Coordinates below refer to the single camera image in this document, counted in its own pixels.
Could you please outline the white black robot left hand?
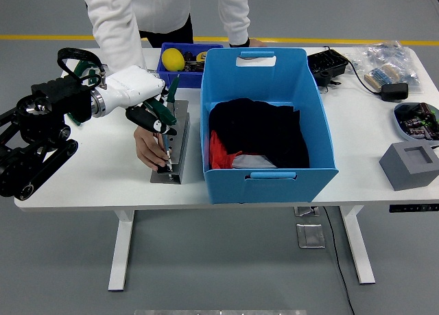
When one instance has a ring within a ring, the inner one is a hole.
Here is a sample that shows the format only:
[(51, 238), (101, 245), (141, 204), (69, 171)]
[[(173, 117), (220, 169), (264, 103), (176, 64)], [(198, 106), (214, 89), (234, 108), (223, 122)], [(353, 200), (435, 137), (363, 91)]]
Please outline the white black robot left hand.
[(176, 135), (177, 119), (167, 108), (169, 98), (165, 81), (138, 67), (131, 66), (106, 78), (106, 88), (94, 91), (94, 117), (101, 117), (117, 107), (126, 110), (126, 118), (136, 125), (163, 135)]

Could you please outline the person's right hand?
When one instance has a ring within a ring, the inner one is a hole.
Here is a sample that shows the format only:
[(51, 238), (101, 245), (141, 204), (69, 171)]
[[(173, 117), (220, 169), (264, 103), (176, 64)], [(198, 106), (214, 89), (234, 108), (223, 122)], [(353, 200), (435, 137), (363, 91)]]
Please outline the person's right hand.
[(154, 171), (165, 166), (169, 156), (165, 152), (162, 134), (138, 126), (133, 136), (137, 157), (143, 164)]

